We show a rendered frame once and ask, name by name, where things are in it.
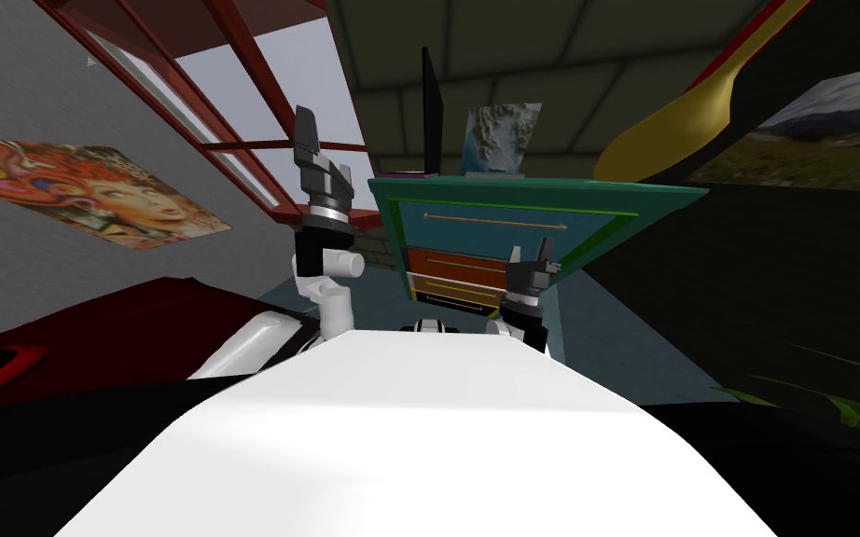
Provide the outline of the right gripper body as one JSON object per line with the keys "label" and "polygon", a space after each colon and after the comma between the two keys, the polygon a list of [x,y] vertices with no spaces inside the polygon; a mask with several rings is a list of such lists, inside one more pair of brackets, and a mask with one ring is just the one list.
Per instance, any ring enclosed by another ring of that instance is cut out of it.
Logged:
{"label": "right gripper body", "polygon": [[510,262],[505,265],[506,289],[524,296],[539,296],[550,287],[554,263],[545,260]]}

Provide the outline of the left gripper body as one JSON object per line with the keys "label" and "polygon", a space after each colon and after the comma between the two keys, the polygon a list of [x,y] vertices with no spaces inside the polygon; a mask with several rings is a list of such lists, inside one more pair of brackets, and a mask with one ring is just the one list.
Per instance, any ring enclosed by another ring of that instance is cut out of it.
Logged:
{"label": "left gripper body", "polygon": [[330,212],[349,214],[354,198],[354,187],[340,188],[329,174],[331,159],[323,154],[317,156],[295,153],[294,161],[300,170],[301,190],[309,195],[309,205],[328,209]]}

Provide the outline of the blue drawer front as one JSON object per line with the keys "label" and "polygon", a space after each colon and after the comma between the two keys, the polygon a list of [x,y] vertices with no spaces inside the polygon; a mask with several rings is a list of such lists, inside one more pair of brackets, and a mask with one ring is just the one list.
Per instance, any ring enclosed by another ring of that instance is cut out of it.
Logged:
{"label": "blue drawer front", "polygon": [[[458,255],[507,260],[513,246],[521,259],[535,260],[540,241],[554,240],[554,261],[564,266],[591,251],[637,216],[634,213],[519,205],[472,205],[432,200],[391,200],[399,241],[407,247]],[[566,230],[424,219],[425,213],[537,224],[563,224]]]}

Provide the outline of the green dresser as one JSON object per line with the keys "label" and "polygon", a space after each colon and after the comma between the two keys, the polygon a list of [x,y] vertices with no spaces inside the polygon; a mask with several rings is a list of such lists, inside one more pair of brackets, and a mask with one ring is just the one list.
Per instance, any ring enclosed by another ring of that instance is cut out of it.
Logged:
{"label": "green dresser", "polygon": [[573,265],[562,265],[550,279],[556,283],[585,267],[589,262],[610,252],[662,217],[691,205],[705,195],[696,187],[648,185],[640,183],[606,183],[585,178],[521,178],[504,175],[470,178],[466,176],[434,176],[428,178],[374,178],[368,183],[378,203],[381,221],[387,233],[389,252],[395,258],[403,290],[414,299],[409,285],[409,272],[404,250],[395,230],[391,200],[432,200],[472,205],[519,205],[585,212],[634,213],[637,217],[625,227],[594,246]]}

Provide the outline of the orange drawer front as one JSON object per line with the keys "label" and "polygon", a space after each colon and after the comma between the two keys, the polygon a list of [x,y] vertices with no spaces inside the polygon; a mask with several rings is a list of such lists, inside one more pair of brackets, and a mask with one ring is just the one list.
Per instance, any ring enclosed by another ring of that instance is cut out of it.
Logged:
{"label": "orange drawer front", "polygon": [[418,248],[406,248],[409,272],[480,286],[506,289],[506,262]]}

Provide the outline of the red framed window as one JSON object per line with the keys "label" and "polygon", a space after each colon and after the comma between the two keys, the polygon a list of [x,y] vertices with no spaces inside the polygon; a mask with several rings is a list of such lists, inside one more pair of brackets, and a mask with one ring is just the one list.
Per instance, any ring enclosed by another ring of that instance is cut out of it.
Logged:
{"label": "red framed window", "polygon": [[[209,115],[206,118],[212,121],[212,128],[217,135],[222,136],[222,141],[217,144],[205,144],[201,142],[185,125],[178,120],[177,116],[169,112],[164,104],[154,97],[152,92],[141,84],[141,82],[128,73],[120,62],[113,59],[94,38],[90,37],[85,28],[71,15],[70,12],[62,11],[62,7],[69,4],[71,0],[32,0],[45,12],[52,21],[59,24],[69,35],[71,35],[90,57],[103,65],[129,90],[132,90],[138,98],[147,104],[159,117],[170,127],[173,127],[180,135],[204,158],[212,163],[221,173],[230,180],[250,201],[252,201],[269,218],[279,224],[296,225],[304,214],[304,206],[298,204],[290,197],[273,177],[270,171],[259,162],[254,154],[256,149],[289,148],[293,146],[295,139],[295,113],[285,98],[284,91],[275,78],[264,54],[260,51],[256,39],[247,29],[244,17],[233,0],[201,0],[212,16],[217,29],[223,37],[227,38],[236,59],[240,62],[250,81],[256,86],[266,106],[273,113],[284,131],[285,138],[276,141],[245,141],[230,126],[224,117],[216,110],[212,103],[208,102],[200,88],[192,81],[187,72],[177,63],[170,51],[153,35],[150,28],[142,21],[138,12],[126,0],[114,0],[126,17],[140,30],[142,35],[158,51],[161,60],[167,63],[183,83],[187,90],[191,91]],[[245,169],[255,176],[268,189],[270,196],[278,204],[272,207],[269,203],[248,187],[246,182],[238,178],[233,169],[216,157],[218,153],[239,152],[241,162]]]}

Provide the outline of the tan drawer front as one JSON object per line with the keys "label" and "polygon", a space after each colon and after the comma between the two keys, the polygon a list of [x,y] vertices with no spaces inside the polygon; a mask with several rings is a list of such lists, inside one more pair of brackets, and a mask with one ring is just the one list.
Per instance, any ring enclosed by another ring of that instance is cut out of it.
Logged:
{"label": "tan drawer front", "polygon": [[[413,287],[413,289],[416,291],[422,291],[422,292],[431,293],[431,294],[435,294],[435,295],[441,295],[441,296],[448,296],[448,297],[452,297],[452,298],[476,302],[479,304],[484,304],[484,305],[489,305],[489,306],[497,306],[498,307],[500,305],[500,302],[501,302],[504,294],[505,294],[505,291],[503,289],[498,289],[498,287],[489,287],[489,286],[477,285],[477,284],[473,284],[473,283],[442,279],[442,278],[417,274],[417,273],[413,273],[413,272],[407,272],[407,277],[409,279],[409,285],[411,285]],[[423,283],[426,281],[438,282],[440,284],[445,283],[445,284],[450,284],[450,285],[466,285],[468,287],[475,287],[475,289],[479,290],[479,291],[487,291],[487,292],[491,292],[491,293],[499,292],[500,296],[498,296],[498,297],[477,296],[477,295],[465,294],[465,293],[459,292],[459,291],[452,291],[452,290],[447,290],[447,289],[437,289],[437,287],[425,287],[423,285]]]}

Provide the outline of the black drawer front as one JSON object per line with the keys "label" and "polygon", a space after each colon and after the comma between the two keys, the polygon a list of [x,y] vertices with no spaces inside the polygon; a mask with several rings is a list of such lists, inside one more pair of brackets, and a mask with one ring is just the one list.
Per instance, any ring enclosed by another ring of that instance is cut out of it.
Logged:
{"label": "black drawer front", "polygon": [[459,310],[479,316],[492,318],[499,313],[499,308],[497,306],[489,306],[476,302],[466,301],[448,296],[435,295],[416,290],[414,290],[412,294],[414,299],[419,302],[449,308],[452,310]]}

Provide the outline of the black flat screen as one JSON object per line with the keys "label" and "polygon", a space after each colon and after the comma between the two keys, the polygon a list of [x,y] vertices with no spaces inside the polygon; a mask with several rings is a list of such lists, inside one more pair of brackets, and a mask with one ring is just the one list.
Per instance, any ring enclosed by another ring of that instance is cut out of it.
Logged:
{"label": "black flat screen", "polygon": [[377,177],[428,178],[438,176],[442,160],[444,103],[428,47],[422,47],[423,169],[380,173]]}

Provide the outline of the grey standing photo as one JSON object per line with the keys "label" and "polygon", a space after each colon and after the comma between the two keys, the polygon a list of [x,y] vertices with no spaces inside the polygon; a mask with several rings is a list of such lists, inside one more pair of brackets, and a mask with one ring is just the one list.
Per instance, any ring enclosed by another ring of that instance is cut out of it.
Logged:
{"label": "grey standing photo", "polygon": [[504,103],[470,110],[460,174],[521,176],[541,108],[541,103]]}

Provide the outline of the yellow and red curved shape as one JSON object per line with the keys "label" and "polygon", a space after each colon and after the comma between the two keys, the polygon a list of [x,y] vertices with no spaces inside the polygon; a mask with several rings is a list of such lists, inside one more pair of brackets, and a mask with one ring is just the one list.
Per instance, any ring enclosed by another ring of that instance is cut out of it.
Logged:
{"label": "yellow and red curved shape", "polygon": [[639,182],[710,143],[729,125],[738,73],[810,2],[770,0],[679,97],[622,132],[605,148],[593,179]]}

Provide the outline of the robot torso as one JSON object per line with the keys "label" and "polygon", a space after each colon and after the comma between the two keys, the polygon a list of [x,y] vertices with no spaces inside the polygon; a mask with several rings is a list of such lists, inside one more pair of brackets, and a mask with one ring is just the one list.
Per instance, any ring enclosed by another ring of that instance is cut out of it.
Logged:
{"label": "robot torso", "polygon": [[347,332],[191,408],[56,537],[775,537],[682,437],[509,336]]}

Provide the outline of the dark red bed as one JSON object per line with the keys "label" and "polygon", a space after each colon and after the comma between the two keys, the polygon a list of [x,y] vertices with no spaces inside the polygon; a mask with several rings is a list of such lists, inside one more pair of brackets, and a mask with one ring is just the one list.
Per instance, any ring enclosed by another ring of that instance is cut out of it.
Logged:
{"label": "dark red bed", "polygon": [[189,378],[246,322],[273,311],[313,332],[317,322],[195,279],[163,277],[0,333],[0,406],[75,392]]}

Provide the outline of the landscape picture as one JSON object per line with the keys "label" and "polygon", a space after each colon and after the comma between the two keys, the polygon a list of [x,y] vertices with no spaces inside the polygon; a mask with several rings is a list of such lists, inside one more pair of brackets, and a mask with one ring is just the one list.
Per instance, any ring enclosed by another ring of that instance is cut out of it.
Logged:
{"label": "landscape picture", "polygon": [[806,90],[687,181],[860,191],[860,72]]}

